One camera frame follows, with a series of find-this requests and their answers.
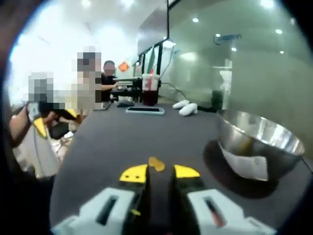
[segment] glass partition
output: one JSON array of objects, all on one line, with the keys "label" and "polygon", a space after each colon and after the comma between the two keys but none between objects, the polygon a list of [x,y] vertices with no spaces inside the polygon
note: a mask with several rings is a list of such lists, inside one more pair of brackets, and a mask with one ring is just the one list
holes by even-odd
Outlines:
[{"label": "glass partition", "polygon": [[296,20],[278,1],[181,0],[170,11],[174,49],[162,56],[160,95],[273,120],[313,157],[312,55]]}]

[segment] metal bowl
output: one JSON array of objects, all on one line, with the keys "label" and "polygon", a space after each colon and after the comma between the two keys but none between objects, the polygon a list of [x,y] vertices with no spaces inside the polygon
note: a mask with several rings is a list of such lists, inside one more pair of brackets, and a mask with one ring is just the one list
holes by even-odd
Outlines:
[{"label": "metal bowl", "polygon": [[291,131],[264,117],[235,110],[219,110],[217,114],[222,150],[235,155],[234,158],[264,157],[268,178],[262,180],[281,178],[294,168],[305,152],[302,141]]}]

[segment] dark gray tabletop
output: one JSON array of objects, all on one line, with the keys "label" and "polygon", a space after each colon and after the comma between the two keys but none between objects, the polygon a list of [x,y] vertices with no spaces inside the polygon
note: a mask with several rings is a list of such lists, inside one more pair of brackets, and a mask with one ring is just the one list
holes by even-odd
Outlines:
[{"label": "dark gray tabletop", "polygon": [[[152,224],[169,224],[168,185],[172,166],[180,164],[199,171],[208,187],[220,190],[242,206],[245,216],[253,216],[273,228],[282,225],[311,179],[303,162],[284,176],[273,192],[262,197],[244,197],[220,184],[207,167],[210,161],[205,163],[203,159],[208,144],[218,136],[217,116],[198,112],[182,117],[170,105],[159,106],[166,111],[164,116],[127,114],[125,109],[113,105],[87,117],[55,179],[50,209],[52,226],[77,214],[86,201],[115,185],[125,169],[147,164],[151,156],[165,163],[163,172],[150,171]],[[212,167],[218,172],[219,164]]]}]

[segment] phone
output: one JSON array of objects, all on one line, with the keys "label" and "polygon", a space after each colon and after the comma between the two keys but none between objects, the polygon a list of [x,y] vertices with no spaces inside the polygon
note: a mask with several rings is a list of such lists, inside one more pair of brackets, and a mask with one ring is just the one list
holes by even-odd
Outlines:
[{"label": "phone", "polygon": [[127,113],[133,114],[150,114],[150,115],[164,115],[165,111],[162,108],[156,107],[129,107],[126,109]]}]

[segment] black shirt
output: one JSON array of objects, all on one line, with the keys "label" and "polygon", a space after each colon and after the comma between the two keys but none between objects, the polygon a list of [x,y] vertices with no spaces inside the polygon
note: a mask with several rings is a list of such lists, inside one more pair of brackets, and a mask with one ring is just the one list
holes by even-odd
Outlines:
[{"label": "black shirt", "polygon": [[[114,85],[116,82],[113,80],[116,78],[114,75],[105,76],[103,73],[101,74],[101,85]],[[101,92],[101,102],[110,101],[111,89]]]}]

